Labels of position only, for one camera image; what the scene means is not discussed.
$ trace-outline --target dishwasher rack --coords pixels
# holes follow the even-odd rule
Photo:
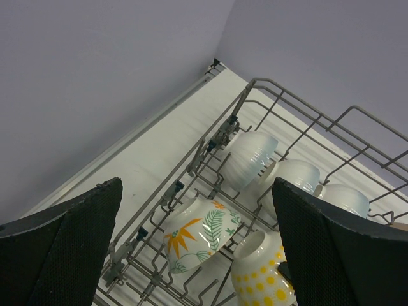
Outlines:
[[[257,100],[247,99],[253,89],[258,89],[267,93],[274,97],[275,101],[271,106],[267,107]],[[265,114],[259,122],[254,122],[253,125],[242,127],[239,122],[239,115],[240,110],[245,103],[257,104],[265,110]],[[286,120],[274,111],[274,108],[278,103],[284,108],[289,109],[289,111],[296,111],[302,114],[304,117],[311,120],[311,123],[306,129],[302,130],[298,128],[292,122]],[[233,300],[236,299],[235,293],[231,291],[224,294],[225,297],[220,300],[221,292],[223,291],[224,285],[230,275],[230,266],[229,268],[226,266],[224,277],[222,279],[214,279],[212,282],[204,284],[205,287],[198,292],[196,296],[191,296],[190,291],[191,288],[194,287],[195,278],[197,278],[197,275],[203,271],[202,266],[197,268],[195,272],[182,283],[181,288],[180,286],[175,286],[173,276],[167,269],[167,263],[163,252],[164,245],[154,242],[161,241],[164,232],[162,224],[177,205],[183,204],[186,200],[186,193],[191,191],[194,191],[197,196],[204,196],[210,199],[220,196],[226,200],[231,208],[240,211],[245,216],[242,218],[242,222],[231,240],[219,251],[219,254],[228,260],[229,263],[232,262],[233,250],[242,237],[247,236],[257,228],[276,230],[277,224],[270,224],[260,214],[262,207],[260,201],[272,187],[258,198],[256,201],[256,208],[251,210],[247,208],[247,205],[244,205],[240,201],[240,193],[232,193],[226,190],[224,186],[224,178],[220,174],[220,169],[231,154],[229,153],[225,156],[225,154],[222,153],[224,146],[228,144],[231,136],[238,131],[257,131],[266,120],[273,120],[273,118],[277,117],[300,133],[298,138],[295,139],[284,152],[275,153],[276,156],[274,157],[274,160],[282,161],[290,157],[293,147],[302,138],[309,138],[317,146],[324,148],[327,153],[334,155],[337,159],[342,161],[335,169],[333,169],[333,171],[327,174],[321,182],[323,185],[330,181],[330,177],[333,174],[347,165],[353,167],[356,171],[359,171],[362,175],[386,190],[385,193],[371,199],[370,203],[380,201],[391,194],[394,194],[403,202],[408,203],[407,198],[399,192],[402,188],[408,186],[408,169],[398,162],[408,154],[408,151],[403,152],[397,157],[390,157],[377,147],[371,145],[369,142],[348,130],[348,128],[344,127],[340,121],[352,112],[360,112],[370,120],[376,122],[382,128],[399,137],[402,142],[408,142],[408,138],[402,133],[394,130],[392,127],[358,106],[352,106],[337,119],[331,119],[329,116],[315,109],[312,105],[300,99],[298,96],[283,88],[273,80],[267,78],[252,79],[227,109],[225,109],[225,111],[218,117],[218,119],[214,121],[202,137],[193,145],[193,147],[191,147],[187,154],[157,187],[154,193],[151,194],[147,201],[141,205],[136,214],[131,216],[127,224],[119,231],[111,242],[109,246],[108,261],[104,265],[102,271],[102,278],[104,280],[103,282],[106,284],[106,289],[102,288],[102,286],[98,286],[94,302],[97,305],[106,305],[106,303],[100,298],[100,295],[103,295],[115,305],[121,306],[122,304],[111,295],[115,286],[127,286],[131,288],[135,294],[140,297],[137,305],[158,305],[157,302],[152,299],[153,292],[158,288],[165,292],[169,296],[169,299],[173,299],[179,303],[179,305],[185,306],[221,306],[226,305],[229,301],[233,302]],[[228,118],[223,121],[223,118],[229,113],[230,115]],[[210,133],[217,126],[219,126],[219,128],[211,135]],[[357,153],[349,158],[341,156],[308,134],[313,127],[323,128],[326,133],[331,134],[338,141],[342,142],[344,146],[356,150]],[[379,169],[382,171],[386,171],[402,180],[403,184],[395,188],[390,188],[387,184],[384,184],[380,180],[367,174],[353,163],[353,160],[360,156],[366,157],[378,165]],[[381,156],[387,161],[385,163],[380,162],[376,156]],[[162,197],[160,197],[157,203],[154,203],[155,197],[160,194],[162,194]],[[408,212],[395,212],[391,210],[380,214],[370,214],[368,217],[373,220],[378,220],[379,218],[383,224],[390,225],[407,214]],[[122,245],[119,245],[119,240],[131,228],[134,228],[133,231],[126,238],[125,242]],[[154,255],[153,257],[150,257],[149,264],[142,263],[139,258],[148,250],[149,254]],[[132,280],[127,277],[129,269],[134,269],[134,271],[137,271],[141,276],[148,280],[147,285],[143,290],[138,289],[135,284],[132,283]],[[208,299],[208,292],[212,288],[212,291],[215,291],[217,288],[215,291],[216,294],[211,295],[210,299]]]

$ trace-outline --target white bowl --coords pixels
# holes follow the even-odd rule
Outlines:
[[[295,302],[293,287],[278,271],[279,263],[286,261],[278,232],[251,233],[237,245],[233,256],[231,280],[240,306]]]
[[[370,210],[370,202],[364,194],[342,184],[318,185],[313,195],[363,218],[367,218]]]
[[[225,181],[235,190],[241,191],[259,173],[275,152],[278,141],[262,132],[238,133],[224,149],[225,162],[220,172]]]
[[[183,273],[206,261],[231,238],[240,220],[223,204],[201,198],[174,210],[164,224],[163,237],[170,272]]]
[[[319,183],[320,171],[312,164],[298,159],[274,161],[259,179],[259,196],[272,186],[277,177],[282,177],[307,193],[312,194]],[[266,211],[277,220],[272,190],[262,198],[261,203]]]

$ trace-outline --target polka dot cup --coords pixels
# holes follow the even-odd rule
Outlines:
[[[239,306],[287,306],[295,302],[293,287],[278,272],[285,261],[278,232],[256,231],[243,239],[234,252],[232,283]]]

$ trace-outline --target orange flower print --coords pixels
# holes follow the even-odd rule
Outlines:
[[[198,221],[200,221],[202,218],[200,219],[193,219],[190,222],[188,222],[185,226],[183,226],[182,228],[178,229],[177,231],[174,231],[171,234],[167,234],[166,236],[164,236],[165,238],[169,238],[168,240],[168,252],[170,253],[170,249],[171,246],[174,247],[174,251],[176,252],[177,258],[180,259],[180,254],[179,254],[179,245],[180,244],[186,251],[188,251],[189,249],[187,248],[186,242],[184,241],[183,236],[196,240],[192,234],[190,234],[189,231],[186,230],[186,227],[193,225],[194,223],[197,223]]]
[[[213,201],[212,202],[216,208],[223,210],[225,208],[225,206],[217,201]]]

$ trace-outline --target wall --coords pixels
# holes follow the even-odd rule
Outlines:
[[[2,1],[0,224],[202,76],[232,4]]]
[[[330,117],[360,105],[408,134],[407,10],[403,0],[236,0],[217,58],[247,80],[274,79]],[[391,157],[408,149],[357,113],[344,124]]]

